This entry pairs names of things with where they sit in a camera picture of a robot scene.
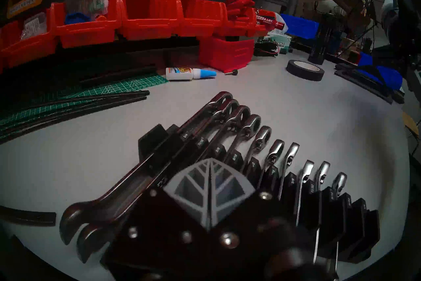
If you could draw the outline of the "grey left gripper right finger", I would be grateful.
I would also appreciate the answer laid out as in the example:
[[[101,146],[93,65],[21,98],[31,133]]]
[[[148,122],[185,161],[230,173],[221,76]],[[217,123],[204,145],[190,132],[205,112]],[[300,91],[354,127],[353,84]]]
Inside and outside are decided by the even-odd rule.
[[[287,218],[274,191],[211,159],[212,268],[314,268],[312,240]]]

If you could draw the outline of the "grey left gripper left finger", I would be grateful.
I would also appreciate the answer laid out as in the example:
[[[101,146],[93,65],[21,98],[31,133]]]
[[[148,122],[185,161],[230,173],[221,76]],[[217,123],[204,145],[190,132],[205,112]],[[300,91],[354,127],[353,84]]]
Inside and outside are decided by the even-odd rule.
[[[147,190],[102,263],[110,272],[208,272],[208,159]]]

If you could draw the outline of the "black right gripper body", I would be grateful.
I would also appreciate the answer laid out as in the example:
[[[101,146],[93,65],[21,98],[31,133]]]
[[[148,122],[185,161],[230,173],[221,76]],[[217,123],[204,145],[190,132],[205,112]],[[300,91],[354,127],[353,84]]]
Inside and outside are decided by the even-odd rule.
[[[397,0],[397,22],[394,23],[393,47],[407,61],[419,61],[421,53],[420,17],[412,0]]]

